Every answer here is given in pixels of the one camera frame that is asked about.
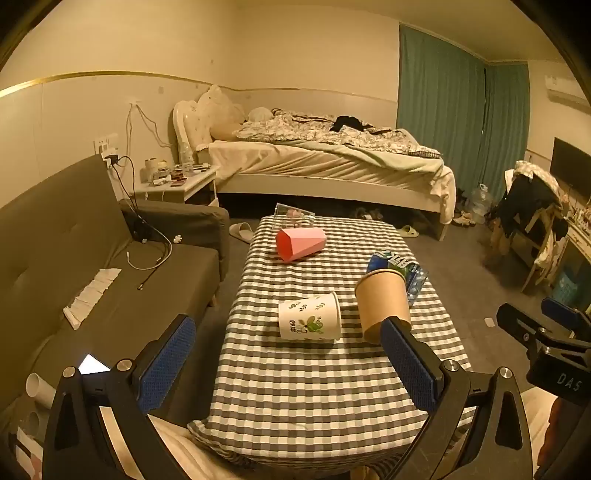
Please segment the brown paper cup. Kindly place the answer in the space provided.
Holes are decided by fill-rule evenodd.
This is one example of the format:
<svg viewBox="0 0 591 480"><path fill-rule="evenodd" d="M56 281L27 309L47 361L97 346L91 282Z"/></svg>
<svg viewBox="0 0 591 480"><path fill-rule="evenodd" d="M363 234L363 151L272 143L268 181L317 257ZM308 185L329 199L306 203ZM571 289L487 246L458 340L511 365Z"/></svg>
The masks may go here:
<svg viewBox="0 0 591 480"><path fill-rule="evenodd" d="M404 276L391 269L369 272L356 283L363 340L379 345L382 323L389 317L397 317L412 326Z"/></svg>

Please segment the white printed paper cup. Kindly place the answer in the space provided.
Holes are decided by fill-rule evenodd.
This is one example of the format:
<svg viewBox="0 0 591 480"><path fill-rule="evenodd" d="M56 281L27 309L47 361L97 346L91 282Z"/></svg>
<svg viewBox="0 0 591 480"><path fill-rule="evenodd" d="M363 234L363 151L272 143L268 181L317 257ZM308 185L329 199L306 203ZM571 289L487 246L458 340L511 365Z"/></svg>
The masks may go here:
<svg viewBox="0 0 591 480"><path fill-rule="evenodd" d="M342 338L342 315L335 292L284 301L277 308L280 338L288 341L335 341Z"/></svg>

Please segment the pink plastic cup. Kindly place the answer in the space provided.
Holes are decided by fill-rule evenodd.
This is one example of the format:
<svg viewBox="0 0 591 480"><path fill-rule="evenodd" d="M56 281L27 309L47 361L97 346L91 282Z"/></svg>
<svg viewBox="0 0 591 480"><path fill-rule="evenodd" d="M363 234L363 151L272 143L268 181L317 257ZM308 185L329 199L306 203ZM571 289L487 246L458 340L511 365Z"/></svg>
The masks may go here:
<svg viewBox="0 0 591 480"><path fill-rule="evenodd" d="M325 243L327 235L322 228L284 228L276 234L276 252L283 263L318 253Z"/></svg>

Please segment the lit phone screen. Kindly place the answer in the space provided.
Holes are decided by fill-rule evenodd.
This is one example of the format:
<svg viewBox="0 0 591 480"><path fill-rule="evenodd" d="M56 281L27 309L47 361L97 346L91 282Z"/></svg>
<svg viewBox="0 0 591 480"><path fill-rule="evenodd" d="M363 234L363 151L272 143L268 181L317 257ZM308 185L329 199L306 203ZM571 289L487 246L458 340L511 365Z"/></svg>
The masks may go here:
<svg viewBox="0 0 591 480"><path fill-rule="evenodd" d="M109 370L109 367L98 361L90 354L87 354L78 366L78 371L82 375L104 373L108 372Z"/></svg>

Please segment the white paper strip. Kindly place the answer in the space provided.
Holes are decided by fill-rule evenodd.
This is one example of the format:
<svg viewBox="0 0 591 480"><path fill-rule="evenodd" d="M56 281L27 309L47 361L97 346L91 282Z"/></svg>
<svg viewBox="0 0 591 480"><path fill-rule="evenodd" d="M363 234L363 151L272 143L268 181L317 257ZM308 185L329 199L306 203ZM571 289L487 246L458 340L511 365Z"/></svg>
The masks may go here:
<svg viewBox="0 0 591 480"><path fill-rule="evenodd" d="M73 330L79 329L120 273L121 269L119 268L100 269L71 304L62 309Z"/></svg>

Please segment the chair with clothes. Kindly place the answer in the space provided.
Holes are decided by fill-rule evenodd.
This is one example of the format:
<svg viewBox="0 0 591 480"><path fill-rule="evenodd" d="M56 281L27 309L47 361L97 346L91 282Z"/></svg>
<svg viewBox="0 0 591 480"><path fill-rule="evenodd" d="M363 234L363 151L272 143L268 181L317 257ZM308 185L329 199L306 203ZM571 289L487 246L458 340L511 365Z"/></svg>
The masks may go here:
<svg viewBox="0 0 591 480"><path fill-rule="evenodd" d="M559 242L568 235L557 179L542 167L519 160L504 173L506 191L489 212L492 225L485 261L506 257L517 237L530 245L532 264L523 284L546 281L558 262Z"/></svg>

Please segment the grey sofa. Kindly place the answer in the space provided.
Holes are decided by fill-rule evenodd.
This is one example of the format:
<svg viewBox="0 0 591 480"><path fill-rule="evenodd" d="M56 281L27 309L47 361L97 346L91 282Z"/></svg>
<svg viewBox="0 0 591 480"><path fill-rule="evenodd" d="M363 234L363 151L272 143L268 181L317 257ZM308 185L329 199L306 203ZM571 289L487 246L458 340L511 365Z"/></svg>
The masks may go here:
<svg viewBox="0 0 591 480"><path fill-rule="evenodd" d="M101 157L40 182L1 211L1 431L34 407L27 377L56 385L90 354L135 357L179 314L204 317L228 272L226 210L118 201ZM100 269L121 273L78 330L62 309Z"/></svg>

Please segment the blue snack package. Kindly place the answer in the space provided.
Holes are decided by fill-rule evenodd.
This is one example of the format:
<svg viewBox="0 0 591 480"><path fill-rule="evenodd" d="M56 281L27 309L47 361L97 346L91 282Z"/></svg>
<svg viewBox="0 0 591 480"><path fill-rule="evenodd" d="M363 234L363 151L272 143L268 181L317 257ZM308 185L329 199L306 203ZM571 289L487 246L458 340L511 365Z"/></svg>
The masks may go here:
<svg viewBox="0 0 591 480"><path fill-rule="evenodd" d="M370 257L367 272L390 269L401 273L405 278L407 300L412 307L428 278L428 272L410 257L393 251L379 251Z"/></svg>

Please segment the large water bottle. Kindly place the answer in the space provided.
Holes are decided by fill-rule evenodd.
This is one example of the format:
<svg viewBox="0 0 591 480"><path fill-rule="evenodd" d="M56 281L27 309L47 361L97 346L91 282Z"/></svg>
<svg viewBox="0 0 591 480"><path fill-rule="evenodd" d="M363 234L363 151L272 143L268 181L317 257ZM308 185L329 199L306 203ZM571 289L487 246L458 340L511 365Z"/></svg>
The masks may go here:
<svg viewBox="0 0 591 480"><path fill-rule="evenodd" d="M492 201L493 199L487 185L481 183L473 190L468 199L467 211L475 223L485 223L485 217L491 209Z"/></svg>

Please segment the checkered tablecloth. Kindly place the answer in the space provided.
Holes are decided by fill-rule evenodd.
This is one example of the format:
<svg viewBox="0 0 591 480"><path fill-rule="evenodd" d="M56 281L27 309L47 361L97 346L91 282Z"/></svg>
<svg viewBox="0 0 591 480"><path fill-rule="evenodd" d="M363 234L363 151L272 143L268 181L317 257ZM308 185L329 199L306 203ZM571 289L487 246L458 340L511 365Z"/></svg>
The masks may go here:
<svg viewBox="0 0 591 480"><path fill-rule="evenodd" d="M197 440L235 463L322 475L388 459L410 444L426 414L415 408L383 350L365 342L356 281L377 251L412 252L383 222L319 217L328 237L314 257L284 264L276 224L264 217L245 258L226 323L208 415L189 424ZM285 300L335 293L342 338L284 342Z"/></svg>

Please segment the green curtain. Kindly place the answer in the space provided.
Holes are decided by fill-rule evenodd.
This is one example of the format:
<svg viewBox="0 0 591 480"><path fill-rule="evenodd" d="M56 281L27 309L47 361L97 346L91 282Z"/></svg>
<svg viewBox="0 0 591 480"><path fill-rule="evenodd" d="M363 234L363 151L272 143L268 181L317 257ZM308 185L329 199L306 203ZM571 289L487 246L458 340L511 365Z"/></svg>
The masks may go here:
<svg viewBox="0 0 591 480"><path fill-rule="evenodd" d="M490 64L437 37L400 27L397 126L437 149L467 193L495 201L504 172L524 157L530 123L525 63Z"/></svg>

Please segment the air conditioner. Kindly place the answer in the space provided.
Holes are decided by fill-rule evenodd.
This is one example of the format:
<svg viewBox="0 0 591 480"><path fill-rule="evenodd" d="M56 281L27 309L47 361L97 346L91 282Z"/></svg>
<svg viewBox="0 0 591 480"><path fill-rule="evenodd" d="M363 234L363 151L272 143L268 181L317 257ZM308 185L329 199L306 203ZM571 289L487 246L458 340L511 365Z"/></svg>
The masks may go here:
<svg viewBox="0 0 591 480"><path fill-rule="evenodd" d="M551 101L590 113L589 101L576 80L546 76L545 88Z"/></svg>

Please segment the white nightstand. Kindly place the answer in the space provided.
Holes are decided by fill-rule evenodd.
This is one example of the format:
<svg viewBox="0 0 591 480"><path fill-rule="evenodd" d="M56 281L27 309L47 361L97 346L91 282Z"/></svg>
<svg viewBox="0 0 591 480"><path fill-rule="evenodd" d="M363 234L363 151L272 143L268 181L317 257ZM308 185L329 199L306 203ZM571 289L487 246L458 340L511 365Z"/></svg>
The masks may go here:
<svg viewBox="0 0 591 480"><path fill-rule="evenodd" d="M137 200L162 201L217 207L216 166L198 172L193 176L159 186L140 184L135 188Z"/></svg>

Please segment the clear plastic box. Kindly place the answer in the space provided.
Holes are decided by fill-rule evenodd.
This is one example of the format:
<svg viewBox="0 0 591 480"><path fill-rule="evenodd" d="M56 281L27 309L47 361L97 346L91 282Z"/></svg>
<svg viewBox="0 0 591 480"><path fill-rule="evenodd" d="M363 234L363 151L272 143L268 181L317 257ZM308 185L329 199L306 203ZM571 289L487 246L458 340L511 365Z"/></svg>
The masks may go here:
<svg viewBox="0 0 591 480"><path fill-rule="evenodd" d="M277 203L273 213L273 228L311 228L315 226L315 213L294 206Z"/></svg>

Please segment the wall power strip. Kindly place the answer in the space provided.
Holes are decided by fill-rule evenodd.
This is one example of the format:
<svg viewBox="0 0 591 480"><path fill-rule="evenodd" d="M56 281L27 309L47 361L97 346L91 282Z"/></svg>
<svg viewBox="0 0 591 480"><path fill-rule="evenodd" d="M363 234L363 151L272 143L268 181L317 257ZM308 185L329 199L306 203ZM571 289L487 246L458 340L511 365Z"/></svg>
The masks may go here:
<svg viewBox="0 0 591 480"><path fill-rule="evenodd" d="M118 153L118 134L111 133L93 140L94 152L99 154L106 164L111 168L119 159Z"/></svg>

